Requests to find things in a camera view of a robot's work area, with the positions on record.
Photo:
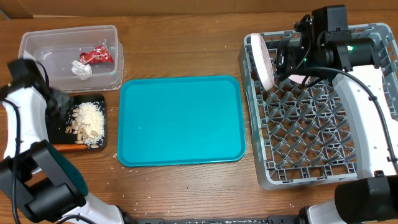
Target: white tissue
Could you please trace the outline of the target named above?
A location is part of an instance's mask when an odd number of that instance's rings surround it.
[[[72,65],[72,73],[79,76],[81,80],[86,80],[93,74],[90,65],[84,65],[83,63],[76,60],[72,62]]]

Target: plastic bin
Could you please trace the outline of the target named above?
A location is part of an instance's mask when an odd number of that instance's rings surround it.
[[[375,42],[384,74],[384,93],[391,115],[397,119],[398,49],[390,28],[377,23],[349,26],[349,30],[354,39],[369,37]],[[279,44],[298,45],[300,40],[300,33],[292,30],[261,35],[272,63]],[[239,66],[249,105],[257,181],[263,189],[356,179],[355,148],[353,144],[347,144],[351,133],[344,108],[333,87],[320,82],[301,90],[299,84],[288,79],[265,91],[256,74],[250,34],[244,38]],[[300,116],[313,122],[298,123]],[[303,131],[313,139],[302,138],[300,133]]]
[[[71,63],[80,61],[82,52],[90,52],[101,44],[106,44],[114,63],[92,64],[93,76],[87,80],[72,74]],[[18,57],[24,55],[41,62],[49,75],[50,86],[62,91],[118,90],[122,85],[123,47],[115,26],[27,32],[22,37]]]

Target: carrot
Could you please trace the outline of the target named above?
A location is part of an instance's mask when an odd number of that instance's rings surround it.
[[[88,149],[86,144],[54,144],[52,146],[60,152],[73,152]]]

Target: brown wall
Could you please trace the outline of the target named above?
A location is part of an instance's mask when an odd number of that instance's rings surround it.
[[[302,12],[334,4],[350,11],[398,9],[395,0],[0,0],[11,18]]]

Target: tray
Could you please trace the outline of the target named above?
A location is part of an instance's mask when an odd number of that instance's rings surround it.
[[[394,119],[398,118],[397,45],[386,24],[349,26],[353,38],[372,38],[384,74],[384,93]],[[292,30],[261,33],[272,63],[280,44],[298,45]],[[341,101],[328,82],[307,90],[286,80],[265,91],[256,74],[250,35],[239,54],[243,87],[250,110],[252,145],[259,185],[267,190],[356,179],[356,156]],[[297,123],[304,116],[313,123]],[[303,131],[311,141],[295,136]]]
[[[238,161],[246,151],[239,83],[228,75],[128,81],[118,136],[129,167]]]
[[[106,147],[106,105],[105,98],[102,94],[90,94],[90,95],[80,95],[71,96],[71,106],[67,110],[66,115],[63,119],[46,119],[47,132],[49,135],[49,141],[51,144],[74,144],[77,140],[76,134],[65,134],[65,129],[67,126],[71,126],[71,123],[66,121],[72,120],[73,109],[75,109],[81,103],[86,102],[98,102],[98,105],[102,112],[104,113],[105,123],[104,123],[104,137],[98,142],[99,145],[96,149],[87,150],[100,150]]]

